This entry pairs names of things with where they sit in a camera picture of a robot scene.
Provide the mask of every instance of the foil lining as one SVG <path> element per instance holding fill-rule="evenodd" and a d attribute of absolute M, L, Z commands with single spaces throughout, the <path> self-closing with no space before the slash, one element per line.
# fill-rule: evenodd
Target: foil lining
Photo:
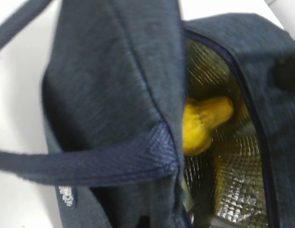
<path fill-rule="evenodd" d="M 224 95 L 235 109 L 232 119 L 215 130 L 210 149 L 185 158 L 192 223 L 196 228 L 212 227 L 214 220 L 221 228 L 267 228 L 259 141 L 236 78 L 210 48 L 188 40 L 188 52 L 188 96 Z"/>

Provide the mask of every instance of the white surface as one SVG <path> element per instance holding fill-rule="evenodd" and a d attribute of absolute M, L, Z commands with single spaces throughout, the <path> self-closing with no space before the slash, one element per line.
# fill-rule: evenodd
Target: white surface
<path fill-rule="evenodd" d="M 295 0 L 276 0 L 270 8 L 295 40 Z"/>
<path fill-rule="evenodd" d="M 274 13 L 263 0 L 180 0 L 179 2 L 185 20 L 223 13 L 256 13 L 282 28 Z"/>
<path fill-rule="evenodd" d="M 0 0 L 0 22 L 24 0 Z M 181 0 L 185 19 L 255 12 L 279 25 L 262 0 Z M 59 2 L 0 52 L 0 148 L 45 152 L 40 81 L 46 67 Z M 61 228 L 53 187 L 0 173 L 0 228 Z"/>

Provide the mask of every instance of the zipper track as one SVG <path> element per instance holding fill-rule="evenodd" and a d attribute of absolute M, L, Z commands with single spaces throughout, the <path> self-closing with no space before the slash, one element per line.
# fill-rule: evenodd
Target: zipper track
<path fill-rule="evenodd" d="M 191 30 L 185 29 L 185 36 L 194 41 L 197 41 L 203 45 L 208 46 L 213 51 L 215 51 L 228 65 L 231 69 L 232 73 L 235 75 L 238 85 L 242 91 L 242 95 L 244 97 L 245 102 L 247 103 L 247 107 L 251 116 L 251 119 L 254 123 L 260 148 L 261 148 L 261 161 L 262 161 L 262 173 L 263 173 L 263 183 L 264 190 L 266 196 L 266 213 L 267 219 L 269 222 L 270 228 L 279 228 L 279 217 L 278 217 L 278 209 L 277 209 L 277 201 L 275 197 L 274 191 L 274 181 L 270 164 L 270 152 L 267 146 L 266 134 L 262 128 L 261 121 L 257 115 L 253 99 L 250 95 L 249 89 L 246 85 L 246 82 L 243 78 L 241 70 L 238 64 L 235 62 L 233 56 L 221 45 L 216 43 L 215 41 L 199 35 Z"/>

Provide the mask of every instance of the insulated lunch bag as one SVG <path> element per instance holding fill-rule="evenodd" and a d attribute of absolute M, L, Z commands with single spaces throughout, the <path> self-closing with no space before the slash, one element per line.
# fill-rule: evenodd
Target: insulated lunch bag
<path fill-rule="evenodd" d="M 217 96 L 232 117 L 184 157 L 186 102 Z M 0 170 L 55 186 L 64 228 L 295 228 L 295 42 L 268 20 L 63 0 L 41 97 L 49 154 L 0 151 Z"/>

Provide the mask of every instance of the bag handle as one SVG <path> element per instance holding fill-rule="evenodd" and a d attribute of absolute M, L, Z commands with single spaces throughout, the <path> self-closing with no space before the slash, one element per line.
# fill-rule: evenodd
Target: bag handle
<path fill-rule="evenodd" d="M 118 186 L 163 178 L 176 173 L 178 166 L 164 123 L 107 148 L 39 155 L 0 151 L 0 170 L 50 185 Z"/>
<path fill-rule="evenodd" d="M 51 0 L 29 0 L 0 25 L 0 50 L 38 16 Z"/>

